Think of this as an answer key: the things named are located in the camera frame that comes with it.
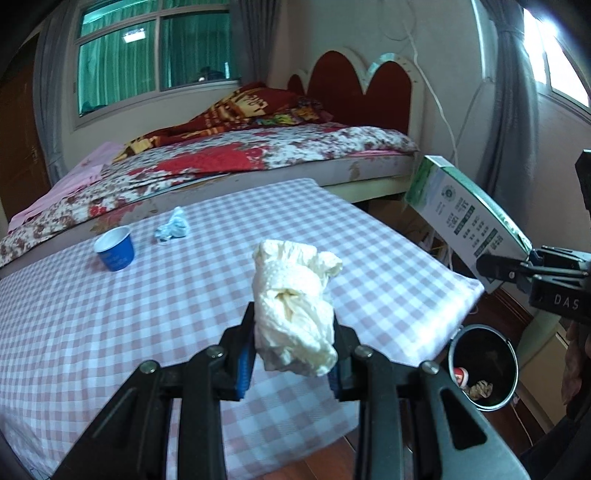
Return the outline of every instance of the screw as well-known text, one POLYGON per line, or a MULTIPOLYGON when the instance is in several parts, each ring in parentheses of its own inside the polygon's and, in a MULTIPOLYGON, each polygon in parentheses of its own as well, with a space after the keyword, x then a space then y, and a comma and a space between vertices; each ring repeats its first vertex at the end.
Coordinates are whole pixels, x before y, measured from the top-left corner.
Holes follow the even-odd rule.
POLYGON ((210 358, 220 358, 224 354, 224 350, 222 346, 212 345, 207 347, 207 354, 210 358))
POLYGON ((439 372, 439 365, 435 362, 427 361, 421 364, 421 369, 429 375, 437 375, 437 372, 439 372))
POLYGON ((139 371, 143 374, 153 374, 158 369, 158 364, 154 360, 146 360, 139 366, 139 371))
POLYGON ((355 347, 355 356, 361 360, 365 360, 374 354, 374 350, 368 345, 358 345, 355 347))

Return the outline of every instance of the window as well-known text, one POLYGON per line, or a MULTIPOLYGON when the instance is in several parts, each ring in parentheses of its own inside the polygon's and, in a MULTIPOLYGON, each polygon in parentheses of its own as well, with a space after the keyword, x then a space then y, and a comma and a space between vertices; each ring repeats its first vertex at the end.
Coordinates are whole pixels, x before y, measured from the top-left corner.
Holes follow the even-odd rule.
POLYGON ((82 12, 77 111, 238 78, 228 0, 119 0, 82 12))
POLYGON ((535 19, 525 10, 525 49, 530 55, 540 89, 558 94, 589 111, 589 95, 564 50, 553 25, 535 19))

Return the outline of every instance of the window frame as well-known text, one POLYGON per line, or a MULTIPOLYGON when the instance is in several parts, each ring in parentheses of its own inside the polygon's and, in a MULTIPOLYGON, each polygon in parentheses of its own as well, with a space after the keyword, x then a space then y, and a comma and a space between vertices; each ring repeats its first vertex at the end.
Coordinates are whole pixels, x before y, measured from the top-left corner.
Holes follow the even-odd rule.
MULTIPOLYGON (((546 83, 541 83, 541 82, 536 81, 536 88, 537 88, 538 93, 549 98, 550 100, 554 101, 554 103, 561 105, 562 107, 566 108, 570 112, 581 117, 587 123, 591 124, 591 107, 587 107, 586 105, 582 104, 578 100, 572 98, 568 93, 564 93, 564 92, 552 87, 552 76, 550 75, 550 63, 548 62, 548 54, 546 52, 546 47, 544 45, 544 42, 541 38, 542 33, 540 32, 540 26, 538 24, 536 24, 536 27, 538 28, 538 35, 540 36, 540 41, 541 41, 541 45, 542 45, 542 49, 543 49, 542 57, 544 59, 544 70, 546 73, 546 83)), ((569 61, 571 67, 573 68, 573 70, 577 74, 577 77, 579 78, 579 80, 581 81, 583 86, 585 86, 585 82, 581 78, 581 72, 580 72, 579 68, 577 67, 576 63, 573 61, 573 57, 569 53, 569 49, 566 48, 566 46, 564 45, 564 42, 562 41, 560 36, 555 37, 555 38, 556 38, 556 41, 558 42, 558 45, 562 49, 562 52, 566 56, 566 59, 569 61)))
POLYGON ((172 98, 177 95, 183 95, 185 93, 194 91, 207 91, 216 89, 228 89, 231 87, 238 87, 240 84, 239 79, 224 79, 224 80, 211 80, 209 82, 198 82, 189 85, 181 85, 178 87, 162 88, 161 75, 160 75, 160 28, 163 18, 175 17, 177 15, 186 15, 199 12, 229 12, 228 4, 203 4, 203 5, 188 5, 186 7, 175 7, 164 9, 164 0, 158 0, 158 8, 155 12, 147 14, 137 15, 135 17, 126 18, 120 22, 113 23, 105 28, 101 28, 94 32, 91 32, 83 37, 80 35, 80 27, 82 24, 82 16, 85 10, 92 7, 97 2, 96 0, 87 0, 80 2, 76 12, 74 13, 75 21, 72 22, 72 28, 70 30, 69 44, 71 50, 69 53, 69 66, 68 66, 68 85, 72 85, 70 98, 73 100, 71 103, 70 114, 73 118, 74 130, 85 127, 99 119, 111 116, 115 113, 120 113, 137 106, 150 103, 157 99, 172 98), (154 25, 154 85, 155 89, 151 92, 142 93, 133 97, 121 100, 111 105, 107 105, 97 111, 87 113, 84 116, 79 114, 78 106, 78 68, 80 61, 80 47, 92 40, 99 37, 103 37, 109 33, 121 30, 123 28, 131 27, 132 25, 140 24, 143 22, 155 21, 154 25))

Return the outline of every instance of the green and white box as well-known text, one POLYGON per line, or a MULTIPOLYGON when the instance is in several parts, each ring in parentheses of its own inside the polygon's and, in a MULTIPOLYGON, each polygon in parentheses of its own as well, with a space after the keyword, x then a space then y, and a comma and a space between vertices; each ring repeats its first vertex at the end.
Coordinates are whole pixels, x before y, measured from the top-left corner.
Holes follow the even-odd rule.
POLYGON ((478 185, 443 157, 425 156, 406 201, 447 242, 492 292, 502 282, 481 276, 476 260, 484 253, 525 260, 530 240, 478 185))

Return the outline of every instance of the heart-shaped headboard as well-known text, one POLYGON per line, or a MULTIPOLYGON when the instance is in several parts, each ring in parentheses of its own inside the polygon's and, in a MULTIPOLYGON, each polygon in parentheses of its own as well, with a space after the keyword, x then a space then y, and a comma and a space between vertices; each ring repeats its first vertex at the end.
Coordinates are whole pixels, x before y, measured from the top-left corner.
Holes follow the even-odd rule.
POLYGON ((393 53, 367 68, 351 50, 330 50, 311 74, 292 75, 287 87, 319 100, 335 122, 393 128, 420 142, 423 80, 412 62, 393 53))

